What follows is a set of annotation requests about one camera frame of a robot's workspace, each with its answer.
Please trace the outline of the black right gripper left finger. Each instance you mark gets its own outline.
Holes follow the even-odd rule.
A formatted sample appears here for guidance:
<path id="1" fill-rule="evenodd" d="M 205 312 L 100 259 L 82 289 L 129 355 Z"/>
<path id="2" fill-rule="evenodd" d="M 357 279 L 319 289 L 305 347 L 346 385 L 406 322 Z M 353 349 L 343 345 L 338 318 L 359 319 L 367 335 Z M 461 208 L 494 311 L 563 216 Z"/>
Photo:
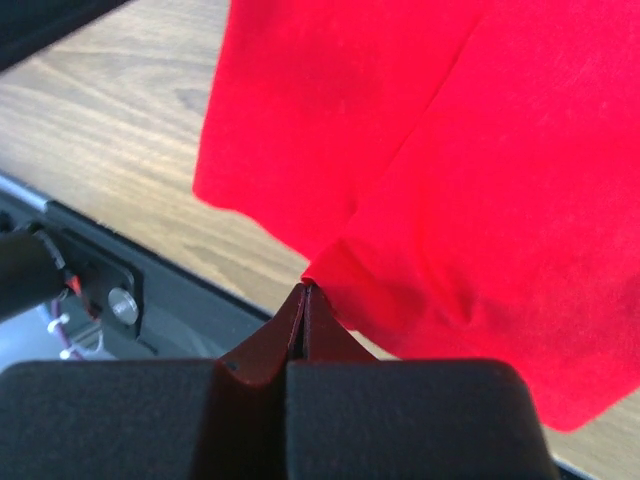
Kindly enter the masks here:
<path id="1" fill-rule="evenodd" d="M 219 359 L 34 361 L 1 376 L 5 479 L 283 479 L 305 289 Z"/>

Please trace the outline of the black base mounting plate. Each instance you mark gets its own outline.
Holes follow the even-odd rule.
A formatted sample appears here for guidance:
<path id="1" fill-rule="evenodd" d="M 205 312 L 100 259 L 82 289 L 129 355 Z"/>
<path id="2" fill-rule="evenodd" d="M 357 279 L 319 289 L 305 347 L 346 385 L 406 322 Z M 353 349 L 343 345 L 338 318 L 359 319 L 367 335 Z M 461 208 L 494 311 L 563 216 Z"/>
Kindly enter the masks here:
<path id="1" fill-rule="evenodd" d="M 8 176 L 2 211 L 19 229 L 44 229 L 67 267 L 63 293 L 7 320 L 51 322 L 71 355 L 104 347 L 118 359 L 220 357 L 270 317 Z"/>

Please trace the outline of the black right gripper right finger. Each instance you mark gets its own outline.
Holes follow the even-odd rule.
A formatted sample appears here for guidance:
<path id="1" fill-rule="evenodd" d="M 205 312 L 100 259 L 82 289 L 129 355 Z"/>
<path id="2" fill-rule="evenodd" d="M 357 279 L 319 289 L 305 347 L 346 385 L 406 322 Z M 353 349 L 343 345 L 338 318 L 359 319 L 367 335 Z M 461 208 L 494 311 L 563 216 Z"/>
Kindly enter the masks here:
<path id="1" fill-rule="evenodd" d="M 490 359 L 381 361 L 304 291 L 286 367 L 291 479 L 554 479 L 530 393 Z"/>

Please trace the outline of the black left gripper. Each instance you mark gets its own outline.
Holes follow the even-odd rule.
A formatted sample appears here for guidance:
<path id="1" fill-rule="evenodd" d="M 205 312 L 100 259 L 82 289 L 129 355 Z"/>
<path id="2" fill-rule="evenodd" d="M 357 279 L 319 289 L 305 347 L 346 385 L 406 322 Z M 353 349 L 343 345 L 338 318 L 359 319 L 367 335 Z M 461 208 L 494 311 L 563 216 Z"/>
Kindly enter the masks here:
<path id="1" fill-rule="evenodd" d="M 10 69 L 124 4 L 125 0 L 1 0 L 1 69 Z"/>

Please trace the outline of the red t shirt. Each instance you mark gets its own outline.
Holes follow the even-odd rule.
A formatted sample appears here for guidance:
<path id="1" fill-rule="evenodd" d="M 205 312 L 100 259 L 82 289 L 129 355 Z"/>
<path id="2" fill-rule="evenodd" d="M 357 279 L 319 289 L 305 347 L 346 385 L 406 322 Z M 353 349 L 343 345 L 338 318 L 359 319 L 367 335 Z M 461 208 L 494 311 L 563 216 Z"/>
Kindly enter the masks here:
<path id="1" fill-rule="evenodd" d="M 193 190 L 402 359 L 571 431 L 639 387 L 635 1 L 234 1 Z"/>

